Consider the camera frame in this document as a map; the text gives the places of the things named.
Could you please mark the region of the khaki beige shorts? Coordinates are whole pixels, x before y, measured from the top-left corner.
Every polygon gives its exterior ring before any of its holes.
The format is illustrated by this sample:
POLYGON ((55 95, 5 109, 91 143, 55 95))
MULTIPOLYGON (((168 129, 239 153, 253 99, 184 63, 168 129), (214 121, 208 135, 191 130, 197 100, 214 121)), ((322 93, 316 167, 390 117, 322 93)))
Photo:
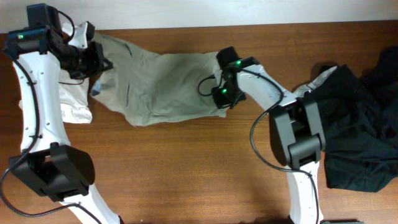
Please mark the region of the khaki beige shorts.
POLYGON ((93 40, 113 69, 99 76, 90 95, 131 125, 226 116, 209 96, 220 78, 216 52, 158 54, 104 34, 93 40))

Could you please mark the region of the black garment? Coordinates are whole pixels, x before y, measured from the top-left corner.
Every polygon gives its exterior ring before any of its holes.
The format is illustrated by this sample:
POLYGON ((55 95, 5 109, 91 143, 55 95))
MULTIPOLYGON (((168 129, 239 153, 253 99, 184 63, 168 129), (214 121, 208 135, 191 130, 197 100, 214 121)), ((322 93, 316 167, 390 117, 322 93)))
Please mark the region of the black garment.
POLYGON ((378 192, 397 177, 397 100, 382 107, 346 65, 294 92, 317 101, 329 188, 378 192))

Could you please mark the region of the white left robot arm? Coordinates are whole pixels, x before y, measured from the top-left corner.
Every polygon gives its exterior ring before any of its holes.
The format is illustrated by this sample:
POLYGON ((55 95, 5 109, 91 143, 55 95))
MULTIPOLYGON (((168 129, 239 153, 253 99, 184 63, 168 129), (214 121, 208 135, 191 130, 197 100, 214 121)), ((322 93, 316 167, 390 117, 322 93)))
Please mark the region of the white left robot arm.
POLYGON ((62 12, 44 3, 27 6, 26 28, 8 33, 4 53, 19 79, 23 110, 21 154, 7 172, 41 197, 70 209, 82 223, 121 223, 95 186, 90 155, 72 147, 62 120, 59 78, 84 80, 112 69, 93 40, 90 22, 65 27, 62 12))

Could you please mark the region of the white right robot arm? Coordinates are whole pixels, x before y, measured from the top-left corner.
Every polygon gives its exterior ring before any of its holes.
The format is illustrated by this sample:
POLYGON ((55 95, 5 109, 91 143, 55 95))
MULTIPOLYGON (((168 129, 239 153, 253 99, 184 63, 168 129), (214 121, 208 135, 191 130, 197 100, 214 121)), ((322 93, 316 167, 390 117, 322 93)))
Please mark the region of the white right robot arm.
POLYGON ((221 70, 220 84, 211 91, 216 106, 232 109, 249 95, 264 109, 249 133, 252 149, 263 163, 286 173, 291 222, 321 223, 317 179, 326 142, 317 103, 286 90, 257 59, 239 57, 234 47, 220 50, 216 59, 221 70), (267 161, 254 142, 254 131, 264 117, 269 118, 270 145, 277 165, 267 161))

